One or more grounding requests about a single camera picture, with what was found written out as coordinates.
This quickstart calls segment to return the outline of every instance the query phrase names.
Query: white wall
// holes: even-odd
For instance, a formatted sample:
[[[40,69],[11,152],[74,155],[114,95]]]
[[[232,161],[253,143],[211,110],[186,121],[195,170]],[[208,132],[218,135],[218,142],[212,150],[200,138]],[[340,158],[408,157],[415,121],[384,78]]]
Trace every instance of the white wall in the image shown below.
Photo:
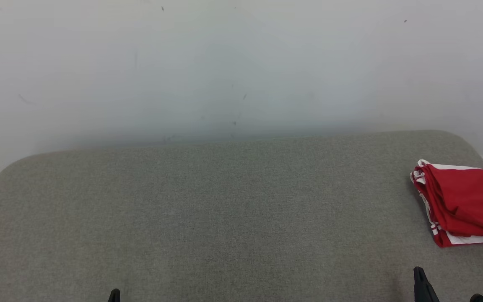
[[[0,0],[0,170],[164,136],[423,128],[483,155],[483,1]]]

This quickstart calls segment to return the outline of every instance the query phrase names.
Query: folded cloth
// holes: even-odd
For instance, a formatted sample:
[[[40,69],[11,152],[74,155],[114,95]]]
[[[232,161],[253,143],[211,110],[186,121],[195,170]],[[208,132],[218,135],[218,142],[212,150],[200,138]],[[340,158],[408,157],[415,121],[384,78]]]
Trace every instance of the folded cloth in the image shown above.
[[[418,161],[411,181],[440,247],[483,243],[483,170]]]

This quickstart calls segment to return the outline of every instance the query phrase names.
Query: folded garment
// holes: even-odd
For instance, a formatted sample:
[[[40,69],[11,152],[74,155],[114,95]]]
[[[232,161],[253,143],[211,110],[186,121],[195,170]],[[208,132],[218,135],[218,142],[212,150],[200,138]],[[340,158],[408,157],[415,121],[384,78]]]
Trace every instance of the folded garment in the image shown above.
[[[440,247],[483,243],[483,170],[418,161],[411,181]]]

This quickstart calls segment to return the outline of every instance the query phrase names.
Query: red cloth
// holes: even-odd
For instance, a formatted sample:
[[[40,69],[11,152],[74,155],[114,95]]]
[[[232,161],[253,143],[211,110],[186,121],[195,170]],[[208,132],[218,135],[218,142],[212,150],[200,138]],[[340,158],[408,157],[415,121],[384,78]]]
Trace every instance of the red cloth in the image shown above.
[[[483,170],[418,161],[411,174],[440,247],[483,243]]]

